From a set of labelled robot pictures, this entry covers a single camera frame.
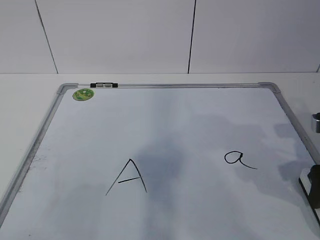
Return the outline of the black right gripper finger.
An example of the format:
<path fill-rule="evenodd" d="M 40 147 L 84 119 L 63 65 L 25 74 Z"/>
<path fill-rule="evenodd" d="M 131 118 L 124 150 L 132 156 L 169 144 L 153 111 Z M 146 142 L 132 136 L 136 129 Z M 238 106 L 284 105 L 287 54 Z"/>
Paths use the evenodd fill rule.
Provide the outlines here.
<path fill-rule="evenodd" d="M 308 194 L 310 205 L 314 209 L 319 209 L 320 208 L 320 166 L 318 164 L 313 165 L 307 177 L 311 183 L 310 192 Z"/>

